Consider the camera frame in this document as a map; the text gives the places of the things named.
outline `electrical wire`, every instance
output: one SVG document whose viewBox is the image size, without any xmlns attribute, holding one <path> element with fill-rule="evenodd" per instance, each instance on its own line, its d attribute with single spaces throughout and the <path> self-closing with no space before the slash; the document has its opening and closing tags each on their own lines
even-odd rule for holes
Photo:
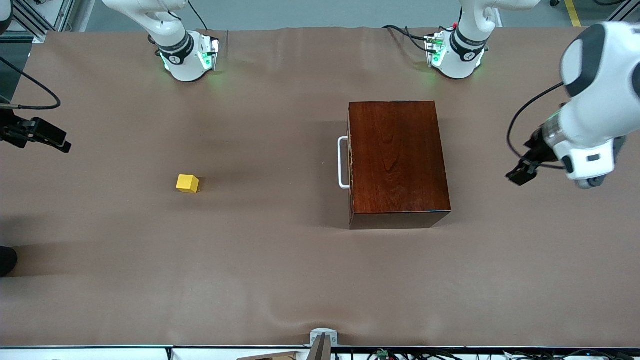
<svg viewBox="0 0 640 360">
<path fill-rule="evenodd" d="M 151 43 L 157 46 L 156 41 L 154 40 L 154 38 L 151 37 L 151 34 L 147 35 L 147 40 Z M 154 55 L 156 56 L 160 56 L 160 48 L 156 49 L 156 51 L 154 52 Z"/>
<path fill-rule="evenodd" d="M 577 356 L 579 354 L 582 353 L 586 353 L 587 356 L 598 356 L 598 357 L 606 357 L 609 360 L 622 360 L 621 357 L 619 356 L 613 356 L 610 354 L 607 354 L 605 352 L 601 352 L 601 351 L 597 351 L 597 350 L 590 350 L 590 349 L 581 349 L 578 351 L 574 351 L 571 354 L 568 355 L 564 355 L 564 356 L 555 356 L 555 355 L 549 355 L 549 354 L 543 354 L 542 356 L 536 356 L 536 355 L 532 355 L 532 354 L 526 354 L 524 352 L 514 352 L 513 355 L 517 355 L 517 356 L 521 356 L 521 357 L 514 357 L 513 360 L 521 360 L 521 359 L 533 359 L 533 360 L 565 360 L 567 357 L 571 357 L 571 356 Z"/>
<path fill-rule="evenodd" d="M 167 14 L 169 14 L 169 15 L 171 15 L 171 17 L 173 17 L 174 19 L 178 19 L 178 20 L 182 21 L 182 19 L 181 19 L 178 15 L 175 15 L 175 14 L 174 14 L 174 13 L 172 13 L 172 12 L 166 12 L 166 13 L 167 13 Z"/>
<path fill-rule="evenodd" d="M 406 31 L 407 34 L 409 34 L 409 28 L 407 28 L 406 26 L 404 27 L 404 30 Z M 409 36 L 409 40 L 411 40 L 411 42 L 413 42 L 413 44 L 420 50 L 424 51 L 425 53 L 429 53 L 429 54 L 435 54 L 436 51 L 435 50 L 431 50 L 431 49 L 425 49 L 424 47 L 420 46 L 417 42 L 415 42 L 415 40 L 413 39 L 412 36 Z"/>
<path fill-rule="evenodd" d="M 516 115 L 513 115 L 513 119 L 511 119 L 511 123 L 509 124 L 509 129 L 507 130 L 507 145 L 509 146 L 509 149 L 511 149 L 511 152 L 513 152 L 516 156 L 518 156 L 521 160 L 524 160 L 526 162 L 529 163 L 534 163 L 535 161 L 531 161 L 527 158 L 525 158 L 522 154 L 520 154 L 515 147 L 513 146 L 513 143 L 511 143 L 511 131 L 513 130 L 513 125 L 516 123 L 516 120 L 518 120 L 518 117 L 520 116 L 520 114 L 529 107 L 529 105 L 533 104 L 534 102 L 538 101 L 541 97 L 549 94 L 550 92 L 554 91 L 555 89 L 558 89 L 560 87 L 562 87 L 562 83 L 558 83 L 555 84 L 554 86 L 551 86 L 550 88 L 546 89 L 545 91 L 541 92 L 540 94 L 536 95 L 536 97 L 534 97 L 533 99 L 529 100 L 526 104 L 524 104 L 519 110 L 518 112 L 516 112 Z M 546 165 L 546 164 L 540 164 L 540 167 L 545 167 L 545 168 L 554 168 L 554 169 L 558 169 L 558 170 L 564 170 L 564 167 L 560 167 L 557 165 Z"/>
<path fill-rule="evenodd" d="M 382 28 L 383 28 L 383 29 L 393 29 L 393 30 L 396 30 L 396 31 L 397 31 L 397 32 L 399 32 L 400 34 L 402 34 L 402 35 L 404 35 L 404 36 L 406 36 L 406 37 L 412 37 L 412 38 L 414 38 L 414 39 L 416 39 L 416 40 L 424 40 L 424 37 L 419 37 L 419 36 L 416 36 L 416 35 L 411 35 L 411 34 L 409 34 L 409 32 L 408 32 L 408 31 L 407 31 L 407 32 L 404 32 L 404 30 L 402 30 L 401 28 L 398 28 L 398 27 L 397 27 L 397 26 L 395 26 L 395 25 L 387 25 L 387 26 L 383 26 Z"/>
<path fill-rule="evenodd" d="M 187 1 L 187 3 L 189 3 L 189 6 L 191 7 L 191 9 L 193 10 L 193 13 L 196 14 L 196 16 L 198 17 L 198 19 L 200 19 L 200 22 L 202 23 L 202 26 L 204 26 L 205 30 L 209 30 L 209 28 L 207 27 L 207 24 L 204 23 L 204 20 L 202 20 L 202 17 L 200 16 L 200 14 L 196 11 L 196 8 L 193 7 L 193 5 L 191 4 L 191 1 Z"/>
<path fill-rule="evenodd" d="M 16 66 L 14 66 L 12 63 L 8 62 L 2 56 L 0 56 L 0 61 L 3 62 L 8 67 L 10 67 L 11 69 L 13 69 L 13 71 L 18 72 L 20 75 L 22 75 L 25 78 L 31 80 L 32 83 L 38 85 L 42 90 L 46 91 L 49 95 L 51 95 L 51 97 L 53 97 L 53 99 L 56 101 L 55 105 L 48 105 L 48 106 L 30 106 L 30 105 L 19 105 L 19 104 L 9 104 L 9 105 L 13 106 L 13 108 L 15 108 L 15 109 L 24 109 L 24 110 L 52 110 L 52 109 L 56 109 L 56 108 L 60 107 L 60 104 L 61 104 L 60 98 L 56 94 L 54 94 L 53 91 L 49 90 L 49 88 L 44 86 L 38 80 L 32 78 L 26 72 L 18 69 Z"/>
<path fill-rule="evenodd" d="M 440 349 L 437 349 L 437 348 L 429 349 L 429 351 L 430 351 L 430 352 L 434 352 L 434 353 L 436 353 L 436 354 L 439 354 L 440 356 L 448 357 L 448 358 L 450 358 L 450 359 L 454 359 L 454 360 L 462 360 L 462 359 L 460 359 L 459 357 L 457 357 L 457 356 L 455 356 L 455 355 L 452 355 L 450 352 L 447 352 L 447 351 L 444 351 L 444 350 L 440 350 Z"/>
<path fill-rule="evenodd" d="M 414 40 L 414 39 L 424 41 L 424 37 L 419 37 L 419 36 L 417 36 L 417 35 L 413 35 L 413 34 L 411 34 L 411 33 L 409 32 L 409 27 L 406 27 L 406 26 L 405 26 L 405 27 L 404 27 L 404 30 L 402 30 L 401 28 L 398 28 L 397 26 L 394 26 L 394 25 L 387 25 L 387 26 L 383 26 L 382 28 L 383 28 L 383 29 L 393 29 L 393 30 L 398 31 L 400 34 L 402 34 L 402 35 L 404 35 L 404 36 L 408 37 L 408 38 L 409 38 L 409 40 L 411 40 L 411 42 L 412 42 L 412 43 L 413 43 L 413 44 L 414 44 L 418 49 L 420 49 L 420 50 L 422 50 L 422 51 L 424 51 L 424 52 L 426 52 L 426 53 L 430 53 L 430 54 L 435 54 L 435 53 L 436 53 L 436 51 L 435 51 L 435 50 L 425 49 L 424 47 L 420 46 L 417 42 L 415 42 L 415 40 Z"/>
</svg>

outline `yellow block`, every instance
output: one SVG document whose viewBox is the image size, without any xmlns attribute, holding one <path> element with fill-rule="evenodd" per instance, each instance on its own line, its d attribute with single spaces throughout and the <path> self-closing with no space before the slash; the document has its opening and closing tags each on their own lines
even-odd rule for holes
<svg viewBox="0 0 640 360">
<path fill-rule="evenodd" d="M 196 193 L 198 192 L 198 180 L 197 177 L 193 175 L 178 175 L 178 183 L 175 185 L 175 188 L 182 191 L 183 193 Z"/>
</svg>

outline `white handle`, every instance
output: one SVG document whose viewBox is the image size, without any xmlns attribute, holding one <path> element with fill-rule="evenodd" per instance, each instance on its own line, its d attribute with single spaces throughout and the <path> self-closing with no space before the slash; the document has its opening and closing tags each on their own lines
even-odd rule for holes
<svg viewBox="0 0 640 360">
<path fill-rule="evenodd" d="M 350 186 L 342 183 L 342 151 L 340 150 L 340 143 L 343 140 L 349 140 L 349 137 L 341 136 L 338 138 L 338 185 L 343 189 L 348 189 Z"/>
</svg>

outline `brown wooden box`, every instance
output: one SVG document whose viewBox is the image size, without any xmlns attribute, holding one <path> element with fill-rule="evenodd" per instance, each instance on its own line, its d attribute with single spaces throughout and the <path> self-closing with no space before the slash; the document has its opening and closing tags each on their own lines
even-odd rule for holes
<svg viewBox="0 0 640 360">
<path fill-rule="evenodd" d="M 349 104 L 352 229 L 431 227 L 451 212 L 433 101 Z"/>
</svg>

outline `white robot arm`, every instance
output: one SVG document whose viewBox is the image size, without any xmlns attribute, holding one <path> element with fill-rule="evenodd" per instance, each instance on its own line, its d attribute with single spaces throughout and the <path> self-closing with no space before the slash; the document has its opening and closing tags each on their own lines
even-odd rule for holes
<svg viewBox="0 0 640 360">
<path fill-rule="evenodd" d="M 102 0 L 142 26 L 160 49 L 164 67 L 180 81 L 195 81 L 214 69 L 218 39 L 187 31 L 172 12 L 187 0 Z"/>
<path fill-rule="evenodd" d="M 591 26 L 564 52 L 560 71 L 571 101 L 525 144 L 531 150 L 507 175 L 518 185 L 541 163 L 560 160 L 579 187 L 599 186 L 626 136 L 640 129 L 640 25 Z"/>
<path fill-rule="evenodd" d="M 0 0 L 0 35 L 11 25 L 13 18 L 13 6 L 11 0 Z"/>
<path fill-rule="evenodd" d="M 429 64 L 453 79 L 471 75 L 484 55 L 486 42 L 496 27 L 491 8 L 529 10 L 540 0 L 460 0 L 462 16 L 454 30 L 436 33 L 427 39 Z"/>
</svg>

